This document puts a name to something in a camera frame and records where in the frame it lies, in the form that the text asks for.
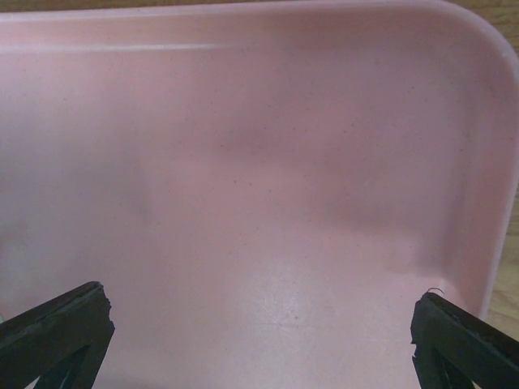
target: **wooden table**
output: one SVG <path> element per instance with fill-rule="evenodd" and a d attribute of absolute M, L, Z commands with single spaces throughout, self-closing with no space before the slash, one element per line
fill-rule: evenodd
<path fill-rule="evenodd" d="M 0 3 L 0 11 L 77 10 L 224 1 L 229 2 L 229 0 L 4 0 Z M 473 10 L 491 22 L 519 53 L 519 0 L 453 0 L 453 2 Z M 516 196 L 508 227 L 488 322 L 519 340 L 519 196 Z"/>

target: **wooden surface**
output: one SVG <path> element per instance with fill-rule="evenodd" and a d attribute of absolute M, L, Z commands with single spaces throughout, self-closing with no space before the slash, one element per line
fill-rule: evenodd
<path fill-rule="evenodd" d="M 3 0 L 0 11 L 49 11 L 120 6 L 232 2 L 234 0 Z M 453 0 L 496 26 L 519 53 L 519 0 Z M 519 340 L 519 197 L 501 258 L 487 321 Z"/>

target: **wood grain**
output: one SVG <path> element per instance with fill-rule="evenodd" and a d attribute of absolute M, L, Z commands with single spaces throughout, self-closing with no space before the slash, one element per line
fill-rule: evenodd
<path fill-rule="evenodd" d="M 4 0 L 0 11 L 166 6 L 234 0 Z M 453 0 L 497 27 L 519 53 L 519 0 Z M 519 197 L 516 196 L 487 321 L 519 339 Z"/>

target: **plastic tray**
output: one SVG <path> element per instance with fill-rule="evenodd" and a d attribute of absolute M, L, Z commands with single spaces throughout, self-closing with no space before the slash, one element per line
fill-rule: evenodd
<path fill-rule="evenodd" d="M 87 280 L 96 388 L 415 388 L 427 289 L 484 315 L 517 58 L 446 2 L 0 16 L 0 311 Z"/>

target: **pink tray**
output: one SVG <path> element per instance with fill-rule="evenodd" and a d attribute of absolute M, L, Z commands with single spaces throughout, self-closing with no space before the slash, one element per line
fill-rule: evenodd
<path fill-rule="evenodd" d="M 416 388 L 428 288 L 483 316 L 518 60 L 446 2 L 0 16 L 0 311 L 87 280 L 96 388 Z"/>

